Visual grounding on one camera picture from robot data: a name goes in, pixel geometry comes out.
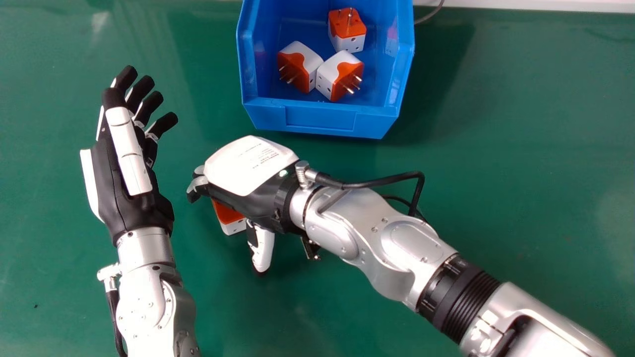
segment silver metal arm segment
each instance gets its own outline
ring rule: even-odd
[[[614,356],[520,288],[474,269],[428,223],[399,213],[371,189],[304,184],[290,214],[315,244],[360,268],[380,294],[424,316],[428,311],[465,356]]]
[[[119,263],[97,277],[106,290],[119,277],[116,322],[128,356],[200,356],[196,306],[176,270],[170,236],[160,227],[130,231],[117,240]]]

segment green table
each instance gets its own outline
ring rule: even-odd
[[[116,355],[95,278],[116,251],[88,207],[79,150],[126,64],[153,75],[181,119],[156,171],[205,356],[459,355],[361,272],[332,255],[306,261],[296,238],[279,239],[269,275],[254,277],[244,238],[223,236],[211,205],[186,202],[192,169],[257,133],[240,103],[239,7],[2,3],[1,355]],[[416,36],[383,141],[257,134],[343,179],[423,170],[421,207],[443,239],[632,355],[635,18],[446,9]]]

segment blue plastic container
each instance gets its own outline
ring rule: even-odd
[[[278,78],[276,56],[300,41],[335,54],[328,12],[354,7],[366,24],[361,89],[331,103]],[[415,51],[411,0],[244,0],[236,29],[243,105],[260,130],[380,139],[397,120]]]

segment robotic hand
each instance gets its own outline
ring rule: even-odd
[[[154,82],[126,67],[102,94],[97,142],[80,151],[90,208],[110,232],[119,262],[97,272],[103,281],[121,357],[199,356],[196,307],[183,288],[170,244],[174,213],[159,193],[152,166],[157,141],[178,119],[169,112],[147,126],[163,102]]]
[[[409,215],[369,187],[418,179]],[[512,283],[463,259],[416,218],[420,172],[345,184],[258,137],[227,144],[194,171],[191,202],[211,196],[247,219],[258,272],[271,263],[274,233],[301,235],[307,257],[322,248],[358,267],[383,296],[401,301],[468,357],[611,357],[593,334]]]

